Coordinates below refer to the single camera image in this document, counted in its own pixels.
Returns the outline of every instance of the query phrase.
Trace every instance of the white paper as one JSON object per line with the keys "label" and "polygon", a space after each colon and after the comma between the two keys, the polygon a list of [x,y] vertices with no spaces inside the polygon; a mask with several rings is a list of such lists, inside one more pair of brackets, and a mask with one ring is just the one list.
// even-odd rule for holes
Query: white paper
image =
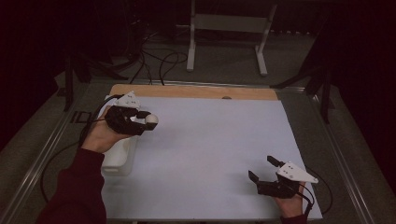
{"label": "white paper", "polygon": [[[304,168],[280,101],[139,100],[140,109],[157,115],[159,124],[140,136],[128,176],[105,177],[102,194],[108,218],[279,218],[273,199],[257,194],[248,170],[260,180],[275,181],[278,168],[267,155]],[[309,218],[321,218],[317,203]]]}

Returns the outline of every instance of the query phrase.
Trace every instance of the human hand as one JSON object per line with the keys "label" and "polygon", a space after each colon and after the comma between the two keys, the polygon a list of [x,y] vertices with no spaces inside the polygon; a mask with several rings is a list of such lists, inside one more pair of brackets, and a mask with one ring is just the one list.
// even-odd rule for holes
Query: human hand
{"label": "human hand", "polygon": [[[305,182],[300,182],[299,191],[303,193]],[[295,194],[289,199],[280,199],[273,197],[280,209],[282,217],[297,217],[303,214],[303,197]]]}
{"label": "human hand", "polygon": [[92,128],[82,144],[82,148],[104,153],[123,138],[131,137],[128,134],[116,133],[107,126],[105,115],[111,106],[107,106],[102,116],[92,124]]}

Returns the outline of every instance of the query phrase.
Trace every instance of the white metal stand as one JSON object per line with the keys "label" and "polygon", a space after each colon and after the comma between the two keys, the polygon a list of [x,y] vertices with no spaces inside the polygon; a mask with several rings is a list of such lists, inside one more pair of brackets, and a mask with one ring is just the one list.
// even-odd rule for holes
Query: white metal stand
{"label": "white metal stand", "polygon": [[195,59],[195,29],[205,30],[221,30],[221,31],[236,31],[236,32],[250,32],[262,34],[262,42],[256,46],[257,62],[259,64],[260,75],[267,76],[267,68],[265,66],[262,50],[270,32],[273,17],[275,15],[276,5],[272,5],[271,11],[267,18],[256,17],[239,17],[239,16],[224,16],[224,15],[207,15],[195,13],[195,0],[191,0],[191,28],[190,28],[190,48],[187,60],[187,71],[194,70]]}

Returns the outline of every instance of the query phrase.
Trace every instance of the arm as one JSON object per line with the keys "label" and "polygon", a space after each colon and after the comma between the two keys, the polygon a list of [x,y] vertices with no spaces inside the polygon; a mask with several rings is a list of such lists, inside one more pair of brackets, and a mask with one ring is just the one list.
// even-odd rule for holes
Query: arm
{"label": "arm", "polygon": [[126,137],[130,136],[113,132],[104,120],[95,122],[71,166],[59,173],[57,190],[36,223],[106,223],[102,153]]}

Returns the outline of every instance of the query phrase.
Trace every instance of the metal frame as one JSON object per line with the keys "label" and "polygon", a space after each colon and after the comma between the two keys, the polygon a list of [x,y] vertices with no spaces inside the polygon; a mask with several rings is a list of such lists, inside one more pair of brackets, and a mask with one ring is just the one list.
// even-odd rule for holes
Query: metal frame
{"label": "metal frame", "polygon": [[224,15],[207,15],[195,13],[195,0],[191,0],[191,26],[190,26],[190,47],[187,60],[187,71],[194,70],[195,61],[195,29],[237,31],[262,34],[262,42],[255,47],[257,62],[259,64],[260,75],[267,76],[262,50],[270,33],[271,24],[276,12],[276,5],[272,5],[267,18],[238,17]]}
{"label": "metal frame", "polygon": [[[197,82],[170,82],[170,85],[188,85],[188,86],[218,86],[218,87],[250,87],[250,88],[268,88],[268,86],[252,86],[252,85],[229,85],[229,84],[213,84],[213,83],[197,83]],[[86,88],[80,87],[78,88],[78,96],[81,96],[85,93]],[[283,90],[276,90],[276,92],[291,92],[291,93],[304,93],[304,88],[293,88],[287,87]],[[35,183],[37,182],[38,178],[43,171],[44,165],[53,154],[57,144],[62,137],[64,132],[65,126],[67,122],[71,118],[71,111],[79,102],[74,102],[71,105],[69,112],[64,113],[61,119],[59,120],[55,130],[52,132],[49,140],[47,141],[46,145],[40,151],[40,154],[36,158],[35,162],[31,166],[31,168],[26,173],[24,179],[21,182],[20,187],[16,190],[14,197],[12,198],[11,202],[8,204],[5,212],[0,216],[0,223],[8,224],[12,223],[18,213],[21,211],[23,204],[26,202],[27,198],[29,197],[30,193],[32,192]],[[341,148],[338,146],[338,143],[332,134],[332,128],[330,124],[324,122],[320,115],[319,111],[319,99],[317,96],[310,98],[310,103],[312,105],[313,110],[317,115],[317,119],[325,133],[325,137],[331,142],[331,152],[334,156],[334,160],[336,162],[337,168],[341,174],[341,177],[344,180],[346,188],[348,190],[349,196],[351,201],[353,202],[357,214],[361,220],[361,223],[368,224],[368,223],[375,223],[373,215],[371,214],[369,208],[366,205],[366,202],[363,198],[361,193],[361,189],[358,186],[353,174],[351,173],[347,162],[344,159],[344,155],[342,153]]]}

